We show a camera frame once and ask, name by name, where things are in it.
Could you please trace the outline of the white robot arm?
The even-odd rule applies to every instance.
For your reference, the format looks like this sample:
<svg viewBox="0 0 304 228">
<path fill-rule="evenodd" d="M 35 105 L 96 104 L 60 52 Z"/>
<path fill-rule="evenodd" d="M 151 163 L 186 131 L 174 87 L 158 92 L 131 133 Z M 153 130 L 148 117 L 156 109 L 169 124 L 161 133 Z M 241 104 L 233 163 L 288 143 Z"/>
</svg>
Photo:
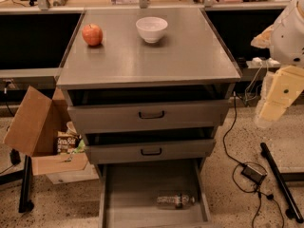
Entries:
<svg viewBox="0 0 304 228">
<path fill-rule="evenodd" d="M 266 73 L 256 106 L 255 124 L 267 128 L 304 90 L 304 0 L 292 0 L 251 45 L 269 49 L 270 57 L 280 63 L 275 73 Z"/>
</svg>

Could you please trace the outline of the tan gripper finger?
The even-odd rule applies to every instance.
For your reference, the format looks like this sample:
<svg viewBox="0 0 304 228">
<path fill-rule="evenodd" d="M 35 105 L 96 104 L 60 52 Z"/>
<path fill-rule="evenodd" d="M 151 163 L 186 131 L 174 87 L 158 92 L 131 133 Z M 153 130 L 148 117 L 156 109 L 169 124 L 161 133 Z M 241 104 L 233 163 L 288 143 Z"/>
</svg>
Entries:
<svg viewBox="0 0 304 228">
<path fill-rule="evenodd" d="M 268 71 L 263 79 L 254 123 L 267 128 L 278 121 L 304 90 L 304 69 L 285 66 Z"/>
<path fill-rule="evenodd" d="M 251 41 L 251 46 L 255 48 L 268 48 L 271 44 L 270 38 L 273 30 L 273 25 L 267 27 Z"/>
</svg>

